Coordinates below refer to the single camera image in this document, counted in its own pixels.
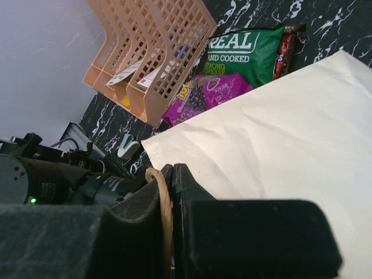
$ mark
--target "purple snack bag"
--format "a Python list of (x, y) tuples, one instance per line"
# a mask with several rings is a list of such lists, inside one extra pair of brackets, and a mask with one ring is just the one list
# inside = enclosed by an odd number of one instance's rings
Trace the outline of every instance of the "purple snack bag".
[(205, 104), (211, 109), (253, 89), (240, 74), (215, 76), (203, 86)]
[(204, 100), (203, 86), (199, 85), (198, 82), (200, 78), (204, 79), (206, 76), (195, 76), (186, 83), (172, 105), (163, 115), (163, 120), (169, 126), (172, 127), (180, 124), (207, 110)]
[(186, 83), (162, 118), (172, 127), (252, 89), (240, 74), (201, 74)]

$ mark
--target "green chip bag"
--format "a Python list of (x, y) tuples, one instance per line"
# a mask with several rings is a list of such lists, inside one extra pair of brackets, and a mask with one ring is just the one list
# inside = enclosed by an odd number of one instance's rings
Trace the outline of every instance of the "green chip bag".
[(240, 29), (211, 38), (203, 73), (239, 73), (255, 88), (271, 82), (284, 27)]

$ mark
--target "rope handle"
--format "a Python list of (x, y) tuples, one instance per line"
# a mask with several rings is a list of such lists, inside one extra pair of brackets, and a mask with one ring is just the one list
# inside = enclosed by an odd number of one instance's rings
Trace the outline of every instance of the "rope handle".
[(172, 249), (173, 216), (168, 187), (165, 182), (164, 175), (160, 170), (149, 167), (146, 170), (145, 178), (147, 182), (151, 182), (154, 178), (158, 182), (160, 211), (162, 214), (163, 226), (163, 278), (169, 279)]

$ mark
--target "red snack packet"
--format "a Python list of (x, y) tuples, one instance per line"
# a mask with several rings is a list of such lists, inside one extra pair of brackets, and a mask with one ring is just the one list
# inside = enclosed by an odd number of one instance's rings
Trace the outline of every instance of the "red snack packet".
[(287, 26), (284, 29), (284, 33), (277, 52), (274, 80), (288, 74), (289, 64), (291, 63), (293, 51), (295, 49), (297, 33), (301, 31), (306, 31), (305, 24)]

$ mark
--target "white label tag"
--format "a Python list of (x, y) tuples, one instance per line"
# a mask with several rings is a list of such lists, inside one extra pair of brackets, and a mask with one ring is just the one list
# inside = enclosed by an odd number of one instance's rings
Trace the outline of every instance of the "white label tag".
[(117, 83), (125, 80), (127, 77), (134, 74), (135, 71), (137, 71), (137, 69), (140, 67), (141, 63), (142, 63), (142, 59), (135, 62), (133, 65), (129, 66), (128, 68), (125, 68), (119, 74), (117, 74), (113, 78), (111, 78), (109, 80), (109, 82), (106, 83), (106, 85), (108, 85), (108, 86), (114, 85), (114, 84), (117, 84)]
[[(170, 61), (169, 62), (172, 66), (174, 65), (174, 61)], [(151, 83), (153, 82), (153, 79), (155, 78), (155, 76), (157, 75), (157, 73), (159, 72), (160, 70), (160, 67), (156, 68), (154, 71), (152, 71), (151, 73), (149, 73), (147, 76), (145, 76), (142, 80), (140, 80), (139, 82), (137, 82), (138, 85), (144, 87), (144, 88), (149, 88)], [(171, 70), (170, 66), (167, 65), (165, 67), (165, 71), (167, 73), (169, 73)], [(165, 73), (162, 73), (162, 75), (160, 76), (160, 78), (165, 78), (167, 75)]]

